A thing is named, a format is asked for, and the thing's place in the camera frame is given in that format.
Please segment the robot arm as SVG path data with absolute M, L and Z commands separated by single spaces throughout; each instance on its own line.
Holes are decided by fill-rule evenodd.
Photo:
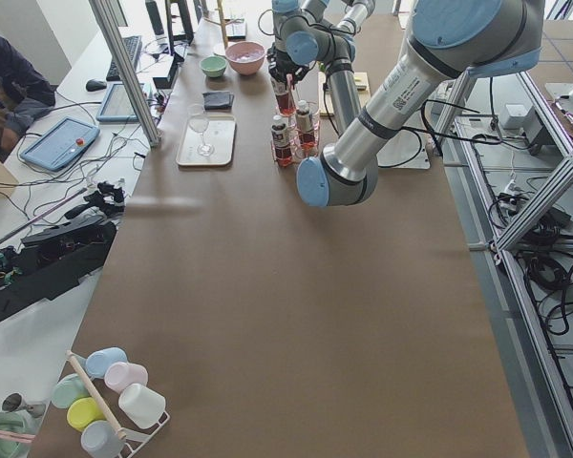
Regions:
M 535 67 L 542 1 L 419 1 L 403 57 L 336 143 L 297 169 L 309 206 L 353 205 L 377 182 L 377 153 L 443 81 L 495 77 Z
M 272 46 L 267 50 L 274 92 L 289 92 L 319 63 L 333 108 L 335 129 L 341 135 L 361 111 L 354 82 L 353 37 L 375 10 L 373 1 L 348 1 L 348 11 L 337 24 L 324 18 L 327 1 L 273 1 Z

